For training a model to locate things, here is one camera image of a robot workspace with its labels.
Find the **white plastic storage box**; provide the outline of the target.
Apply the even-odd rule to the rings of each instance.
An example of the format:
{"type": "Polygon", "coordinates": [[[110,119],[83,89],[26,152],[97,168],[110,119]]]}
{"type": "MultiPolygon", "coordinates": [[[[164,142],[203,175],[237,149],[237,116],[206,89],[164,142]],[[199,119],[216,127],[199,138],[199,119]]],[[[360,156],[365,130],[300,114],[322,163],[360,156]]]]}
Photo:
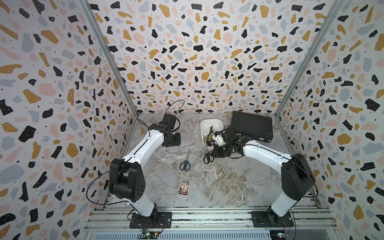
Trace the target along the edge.
{"type": "Polygon", "coordinates": [[[207,119],[200,123],[202,142],[206,151],[214,149],[213,144],[208,144],[209,135],[215,131],[222,131],[224,129],[223,122],[219,119],[207,119]]]}

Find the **black handled large scissors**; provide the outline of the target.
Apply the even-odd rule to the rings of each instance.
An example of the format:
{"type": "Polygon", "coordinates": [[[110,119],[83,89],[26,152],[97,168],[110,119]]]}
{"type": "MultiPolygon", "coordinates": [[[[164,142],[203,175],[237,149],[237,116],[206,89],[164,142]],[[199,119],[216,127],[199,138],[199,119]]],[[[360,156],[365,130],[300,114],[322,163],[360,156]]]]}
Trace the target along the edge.
{"type": "Polygon", "coordinates": [[[215,158],[211,155],[210,152],[205,152],[205,155],[203,157],[203,163],[208,165],[210,163],[213,163],[215,158]]]}

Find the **blue handled scissors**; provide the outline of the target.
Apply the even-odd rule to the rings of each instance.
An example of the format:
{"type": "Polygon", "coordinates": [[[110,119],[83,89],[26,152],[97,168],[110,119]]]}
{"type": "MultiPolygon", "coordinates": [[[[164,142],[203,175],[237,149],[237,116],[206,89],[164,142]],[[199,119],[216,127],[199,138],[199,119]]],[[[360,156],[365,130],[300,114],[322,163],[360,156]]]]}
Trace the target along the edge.
{"type": "Polygon", "coordinates": [[[187,171],[189,171],[191,169],[191,164],[189,162],[189,157],[190,157],[190,149],[187,152],[186,159],[182,163],[180,163],[180,165],[179,165],[179,169],[181,171],[186,171],[187,172],[187,171]]]}

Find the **yellow black handled scissors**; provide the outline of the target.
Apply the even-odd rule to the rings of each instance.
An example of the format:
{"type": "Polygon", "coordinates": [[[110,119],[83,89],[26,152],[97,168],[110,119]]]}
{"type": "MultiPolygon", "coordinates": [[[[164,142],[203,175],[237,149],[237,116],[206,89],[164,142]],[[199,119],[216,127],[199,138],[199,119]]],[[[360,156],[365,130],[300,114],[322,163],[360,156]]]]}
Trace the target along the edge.
{"type": "Polygon", "coordinates": [[[211,126],[208,135],[204,137],[204,141],[207,143],[213,143],[214,142],[213,133],[214,133],[214,129],[213,129],[213,126],[211,126]]]}

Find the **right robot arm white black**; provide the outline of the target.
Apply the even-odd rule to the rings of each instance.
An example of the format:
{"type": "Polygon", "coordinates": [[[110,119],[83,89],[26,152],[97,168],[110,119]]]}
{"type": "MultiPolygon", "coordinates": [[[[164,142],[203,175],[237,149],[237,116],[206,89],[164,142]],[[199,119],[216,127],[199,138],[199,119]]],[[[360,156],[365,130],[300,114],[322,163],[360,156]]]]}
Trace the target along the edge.
{"type": "Polygon", "coordinates": [[[211,156],[215,159],[230,158],[232,154],[257,160],[281,175],[282,192],[265,212],[254,213],[256,225],[292,227],[289,211],[305,194],[316,185],[316,179],[306,158],[301,154],[289,155],[270,149],[247,136],[228,140],[221,146],[214,146],[211,156]]]}

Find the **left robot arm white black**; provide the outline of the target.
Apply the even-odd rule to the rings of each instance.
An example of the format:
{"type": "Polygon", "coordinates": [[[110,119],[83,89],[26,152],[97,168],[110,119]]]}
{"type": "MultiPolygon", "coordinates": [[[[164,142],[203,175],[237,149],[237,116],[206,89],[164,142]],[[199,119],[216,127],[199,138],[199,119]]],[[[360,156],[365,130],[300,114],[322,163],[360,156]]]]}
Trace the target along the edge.
{"type": "Polygon", "coordinates": [[[109,192],[127,201],[143,217],[151,217],[155,204],[145,194],[146,181],[143,168],[155,150],[181,144],[181,134],[171,127],[152,124],[144,139],[122,159],[114,159],[110,165],[109,192]]]}

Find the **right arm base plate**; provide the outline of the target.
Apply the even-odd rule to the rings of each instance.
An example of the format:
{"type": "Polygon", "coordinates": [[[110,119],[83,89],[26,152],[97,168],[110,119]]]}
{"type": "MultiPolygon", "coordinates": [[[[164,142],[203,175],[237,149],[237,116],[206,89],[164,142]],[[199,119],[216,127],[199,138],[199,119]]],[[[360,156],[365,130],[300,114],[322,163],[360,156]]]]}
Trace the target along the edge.
{"type": "Polygon", "coordinates": [[[286,213],[283,217],[279,217],[273,211],[254,211],[251,212],[251,219],[254,228],[294,227],[293,217],[290,213],[286,213]]]}

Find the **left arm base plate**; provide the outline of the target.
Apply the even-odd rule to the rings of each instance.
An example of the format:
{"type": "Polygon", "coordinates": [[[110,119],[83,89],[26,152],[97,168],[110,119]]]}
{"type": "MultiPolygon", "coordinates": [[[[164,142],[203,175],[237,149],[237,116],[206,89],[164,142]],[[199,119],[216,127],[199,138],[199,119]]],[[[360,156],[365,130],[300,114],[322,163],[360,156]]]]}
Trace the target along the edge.
{"type": "Polygon", "coordinates": [[[150,217],[143,217],[138,213],[132,214],[130,229],[169,229],[172,224],[172,212],[156,212],[150,217]]]}

